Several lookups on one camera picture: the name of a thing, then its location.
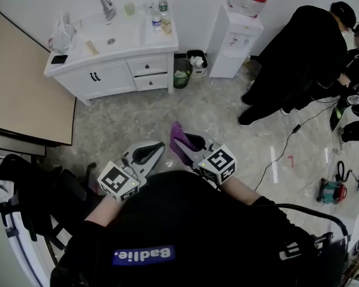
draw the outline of sink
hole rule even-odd
[[[80,20],[75,37],[83,44],[91,41],[100,53],[140,47],[145,40],[145,16],[119,11],[109,22],[102,13],[86,17]]]

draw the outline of green trash bin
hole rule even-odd
[[[174,87],[185,88],[192,72],[193,67],[187,60],[174,59]]]

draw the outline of smartphone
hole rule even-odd
[[[67,55],[56,55],[52,59],[51,64],[64,64],[67,58]]]

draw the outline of faucet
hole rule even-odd
[[[110,1],[110,0],[100,0],[100,1],[101,1],[101,5],[102,5],[102,10],[104,11],[105,19],[107,21],[112,20],[112,18],[115,16],[115,8],[107,7],[107,4],[109,7],[111,7],[113,5],[112,1]]]

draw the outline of drawer handle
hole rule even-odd
[[[97,76],[97,73],[95,73],[95,77],[97,80],[101,81],[101,79]]]
[[[93,77],[93,74],[92,74],[92,73],[90,73],[90,77],[92,78],[92,80],[93,80],[94,82],[97,81],[97,80]]]

